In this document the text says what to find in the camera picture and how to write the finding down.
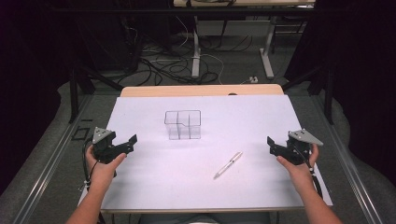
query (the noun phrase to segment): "pen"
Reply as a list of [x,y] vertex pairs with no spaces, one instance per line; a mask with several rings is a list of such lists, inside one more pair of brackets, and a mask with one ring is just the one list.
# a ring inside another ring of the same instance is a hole
[[242,152],[237,152],[231,159],[230,161],[225,164],[225,166],[223,166],[213,177],[214,179],[218,178],[219,176],[221,176],[228,168],[230,168],[230,166],[236,161],[238,160],[240,157],[242,156]]

